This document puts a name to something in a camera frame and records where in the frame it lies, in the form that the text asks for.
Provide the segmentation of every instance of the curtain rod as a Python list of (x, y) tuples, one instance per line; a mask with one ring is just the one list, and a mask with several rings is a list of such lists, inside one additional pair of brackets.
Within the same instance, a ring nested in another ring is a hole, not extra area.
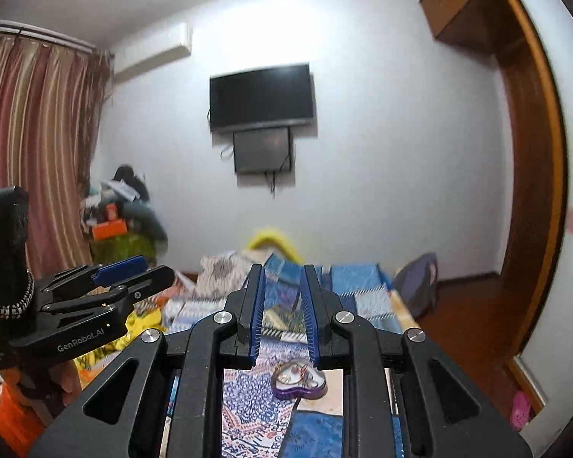
[(5, 21), (2, 19), (0, 19), (0, 33), (17, 34), (28, 38), (42, 39), (43, 41), (67, 46), (87, 53), (90, 53), (97, 48), (95, 45), (87, 41), (83, 41), (82, 39), (72, 38), (65, 34), (43, 29), (42, 27), (29, 26), (29, 24)]

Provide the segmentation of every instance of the triangular cutout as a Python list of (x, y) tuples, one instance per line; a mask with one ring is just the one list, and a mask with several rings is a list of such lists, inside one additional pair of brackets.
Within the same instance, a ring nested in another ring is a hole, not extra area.
[(121, 416), (121, 410), (123, 410), (123, 404), (137, 368), (137, 360), (126, 361), (93, 394), (92, 398), (83, 407), (83, 413), (107, 424), (116, 424)]
[(455, 424), (480, 413), (475, 399), (439, 360), (429, 360), (429, 370), (447, 423)]

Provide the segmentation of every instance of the bracelet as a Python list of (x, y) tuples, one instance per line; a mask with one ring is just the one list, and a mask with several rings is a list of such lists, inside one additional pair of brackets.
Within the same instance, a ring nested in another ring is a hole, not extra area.
[(30, 303), (32, 302), (32, 296), (34, 296), (34, 277), (32, 277), (32, 272), (28, 270), (28, 289), (26, 290), (26, 293), (23, 295), (23, 298), (14, 305), (0, 305), (0, 319), (20, 319), (28, 309), (28, 306), (30, 306)]

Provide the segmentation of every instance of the dark gray bag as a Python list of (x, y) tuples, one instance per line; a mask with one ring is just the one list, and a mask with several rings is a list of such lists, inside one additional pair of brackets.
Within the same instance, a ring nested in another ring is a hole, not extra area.
[(432, 310), (437, 302), (437, 255), (426, 253), (403, 267), (393, 287), (415, 319)]

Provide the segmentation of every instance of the green cloth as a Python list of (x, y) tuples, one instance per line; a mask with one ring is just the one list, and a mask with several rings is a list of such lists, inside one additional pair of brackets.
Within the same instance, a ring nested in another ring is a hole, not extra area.
[(108, 239), (90, 241), (93, 263), (108, 265), (142, 255), (149, 263), (155, 262), (155, 245), (148, 237), (129, 232)]

